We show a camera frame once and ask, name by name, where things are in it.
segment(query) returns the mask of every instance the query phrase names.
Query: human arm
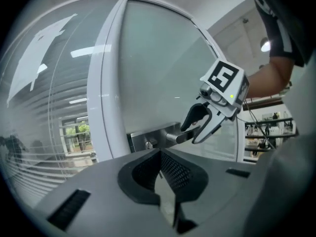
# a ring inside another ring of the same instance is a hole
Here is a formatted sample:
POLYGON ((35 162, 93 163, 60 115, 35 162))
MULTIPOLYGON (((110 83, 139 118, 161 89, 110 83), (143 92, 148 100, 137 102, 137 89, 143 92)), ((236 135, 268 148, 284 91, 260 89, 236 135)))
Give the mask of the human arm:
POLYGON ((294 60, 287 57, 270 57, 267 65, 249 76, 247 98, 280 93, 290 81, 294 63, 294 60))

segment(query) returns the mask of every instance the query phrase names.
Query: black sleeve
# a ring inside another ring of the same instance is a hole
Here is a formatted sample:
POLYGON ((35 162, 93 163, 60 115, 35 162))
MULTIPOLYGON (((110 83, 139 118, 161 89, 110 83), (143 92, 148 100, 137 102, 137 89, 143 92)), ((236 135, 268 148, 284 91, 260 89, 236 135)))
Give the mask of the black sleeve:
POLYGON ((303 58, 291 36, 286 31, 283 24, 273 16, 273 12, 266 4, 259 4, 260 0, 255 0, 256 7, 266 27, 271 50, 270 57, 288 57, 295 61, 296 66, 303 67, 303 58))

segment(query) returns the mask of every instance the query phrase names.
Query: frosted glass panel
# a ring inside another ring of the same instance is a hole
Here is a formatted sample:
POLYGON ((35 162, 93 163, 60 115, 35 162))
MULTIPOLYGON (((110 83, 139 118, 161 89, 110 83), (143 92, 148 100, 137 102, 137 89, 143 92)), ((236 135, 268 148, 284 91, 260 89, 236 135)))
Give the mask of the frosted glass panel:
MULTIPOLYGON (((191 20, 158 5, 129 0, 119 52, 126 133, 181 121, 198 95, 199 79, 216 58, 191 20)), ((225 151, 233 153, 234 144, 235 137, 225 151)), ((188 142, 181 150, 192 151, 192 147, 200 153, 212 148, 188 142)))

